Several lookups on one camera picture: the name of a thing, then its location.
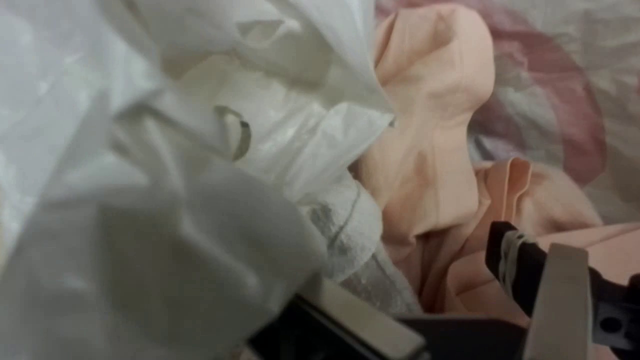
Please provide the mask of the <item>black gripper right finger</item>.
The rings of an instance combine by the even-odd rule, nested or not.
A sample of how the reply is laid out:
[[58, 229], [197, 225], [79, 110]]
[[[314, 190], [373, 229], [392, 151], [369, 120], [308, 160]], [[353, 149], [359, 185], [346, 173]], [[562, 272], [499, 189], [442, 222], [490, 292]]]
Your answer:
[[484, 264], [530, 317], [522, 360], [593, 360], [592, 346], [640, 360], [637, 276], [613, 285], [583, 251], [541, 251], [510, 222], [490, 225]]

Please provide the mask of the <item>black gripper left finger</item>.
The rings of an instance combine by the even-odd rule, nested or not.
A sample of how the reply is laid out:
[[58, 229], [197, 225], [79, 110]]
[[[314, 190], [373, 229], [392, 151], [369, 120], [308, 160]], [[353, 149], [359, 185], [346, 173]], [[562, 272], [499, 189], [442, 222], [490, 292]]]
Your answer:
[[430, 360], [426, 340], [325, 279], [247, 339], [259, 360]]

